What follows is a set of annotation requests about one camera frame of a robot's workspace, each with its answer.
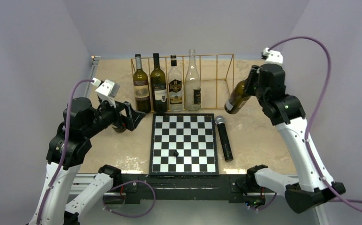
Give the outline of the green Primitivo wine bottle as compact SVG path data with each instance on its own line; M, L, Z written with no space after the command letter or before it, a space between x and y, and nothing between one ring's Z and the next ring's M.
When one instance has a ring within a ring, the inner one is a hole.
M143 71L141 55L135 55L136 71L133 74L134 95L136 100L136 109L138 111L151 112L151 98L149 91L148 76Z

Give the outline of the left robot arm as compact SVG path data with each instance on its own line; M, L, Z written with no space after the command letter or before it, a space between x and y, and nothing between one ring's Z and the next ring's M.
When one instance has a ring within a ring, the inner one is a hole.
M29 224L78 225L79 219L105 192L118 191L123 184L121 169L104 165L93 182L74 200L68 201L74 179L92 147L91 138L111 125L133 131L145 116L129 102L111 106L103 101L95 109L88 98L73 98L63 112L64 121L49 142L45 183Z

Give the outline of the dark green wine bottle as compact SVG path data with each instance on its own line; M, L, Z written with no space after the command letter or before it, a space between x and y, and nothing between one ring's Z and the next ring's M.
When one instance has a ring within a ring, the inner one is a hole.
M154 69L150 74L153 108L156 113L168 110L166 75L160 68L159 53L153 54Z

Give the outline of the clear square liquor bottle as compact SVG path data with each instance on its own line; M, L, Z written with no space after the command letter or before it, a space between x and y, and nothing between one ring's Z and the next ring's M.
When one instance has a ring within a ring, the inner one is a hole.
M182 74L177 67L176 55L170 55L171 69L168 72L169 103L172 112L183 109Z

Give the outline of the clear glass bottle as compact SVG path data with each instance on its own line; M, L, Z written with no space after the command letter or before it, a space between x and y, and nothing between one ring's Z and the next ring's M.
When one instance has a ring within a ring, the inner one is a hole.
M185 78L185 108L197 111L201 108L201 79L196 66L195 49L189 49L189 67Z

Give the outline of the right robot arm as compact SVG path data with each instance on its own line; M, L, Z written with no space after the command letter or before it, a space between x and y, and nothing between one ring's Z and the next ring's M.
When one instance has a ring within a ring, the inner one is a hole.
M346 192L326 171L313 141L309 140L308 121L299 99L285 93L285 71L276 64L253 65L245 81L244 91L255 96L264 114L282 136L297 178L274 172L265 165L249 168L245 184L256 191L268 188L285 198L297 214L326 203Z

